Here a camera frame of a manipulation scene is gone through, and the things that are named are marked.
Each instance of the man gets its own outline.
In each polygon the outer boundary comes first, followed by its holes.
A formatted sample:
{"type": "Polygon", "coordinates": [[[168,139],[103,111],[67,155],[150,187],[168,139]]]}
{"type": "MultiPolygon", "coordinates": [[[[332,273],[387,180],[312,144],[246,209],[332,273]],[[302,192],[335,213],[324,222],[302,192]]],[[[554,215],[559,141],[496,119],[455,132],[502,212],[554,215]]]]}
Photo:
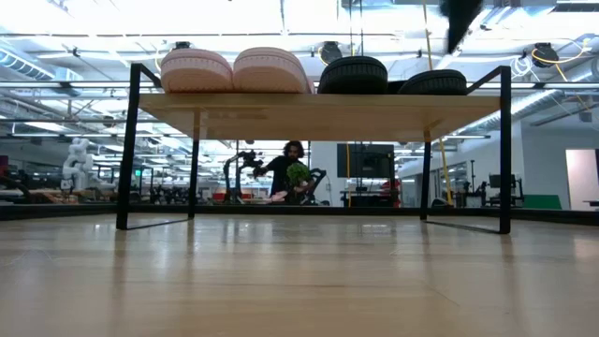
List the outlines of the man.
{"type": "MultiPolygon", "coordinates": [[[[264,175],[268,171],[274,172],[272,177],[272,188],[270,189],[270,196],[287,190],[288,179],[287,179],[287,168],[292,164],[298,163],[300,158],[303,158],[304,151],[301,142],[297,140],[289,141],[283,148],[283,155],[272,159],[272,161],[264,168],[258,168],[256,175],[264,175]]],[[[310,180],[306,182],[305,186],[295,186],[297,193],[305,193],[314,186],[314,181],[310,180]]]]}

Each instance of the long hair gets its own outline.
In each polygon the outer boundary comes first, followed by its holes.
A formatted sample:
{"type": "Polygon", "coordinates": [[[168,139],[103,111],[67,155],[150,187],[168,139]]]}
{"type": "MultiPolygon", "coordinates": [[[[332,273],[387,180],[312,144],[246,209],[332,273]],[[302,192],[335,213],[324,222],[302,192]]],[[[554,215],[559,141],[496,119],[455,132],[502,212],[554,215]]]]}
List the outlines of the long hair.
{"type": "Polygon", "coordinates": [[[283,148],[283,155],[288,156],[289,150],[291,149],[292,146],[295,146],[298,148],[298,158],[303,158],[305,153],[303,151],[303,146],[301,145],[301,142],[298,140],[291,140],[287,144],[285,144],[285,147],[283,148]]]}

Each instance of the black screen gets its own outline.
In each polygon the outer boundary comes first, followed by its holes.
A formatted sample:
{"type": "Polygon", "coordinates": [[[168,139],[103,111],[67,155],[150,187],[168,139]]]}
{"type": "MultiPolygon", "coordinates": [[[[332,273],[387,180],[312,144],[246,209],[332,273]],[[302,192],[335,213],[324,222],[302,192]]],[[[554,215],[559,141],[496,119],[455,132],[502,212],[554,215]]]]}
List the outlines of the black screen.
{"type": "MultiPolygon", "coordinates": [[[[349,177],[389,178],[393,160],[393,145],[349,144],[349,177]]],[[[347,178],[347,144],[337,144],[337,177],[347,178]]]]}

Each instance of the pink cushion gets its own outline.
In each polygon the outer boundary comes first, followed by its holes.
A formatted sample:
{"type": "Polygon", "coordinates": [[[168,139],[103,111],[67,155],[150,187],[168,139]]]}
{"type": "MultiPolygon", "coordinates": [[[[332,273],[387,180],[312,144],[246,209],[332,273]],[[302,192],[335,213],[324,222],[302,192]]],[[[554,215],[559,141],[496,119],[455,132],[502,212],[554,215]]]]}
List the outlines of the pink cushion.
{"type": "Polygon", "coordinates": [[[300,60],[278,48],[252,48],[235,60],[233,84],[239,92],[312,93],[300,60]]]}
{"type": "Polygon", "coordinates": [[[213,51],[171,51],[161,66],[162,87],[167,93],[230,92],[233,70],[226,59],[213,51]]]}

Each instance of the white robot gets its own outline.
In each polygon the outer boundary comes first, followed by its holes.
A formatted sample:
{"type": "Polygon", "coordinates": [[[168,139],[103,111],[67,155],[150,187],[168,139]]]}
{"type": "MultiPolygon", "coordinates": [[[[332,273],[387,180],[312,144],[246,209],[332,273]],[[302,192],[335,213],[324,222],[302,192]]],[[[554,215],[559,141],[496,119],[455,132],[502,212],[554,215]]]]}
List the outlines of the white robot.
{"type": "Polygon", "coordinates": [[[80,191],[89,187],[96,187],[101,190],[114,189],[113,183],[104,183],[90,171],[94,166],[94,159],[91,154],[87,154],[87,147],[90,141],[88,139],[73,139],[73,143],[68,146],[68,157],[63,164],[63,180],[61,189],[80,191]]]}

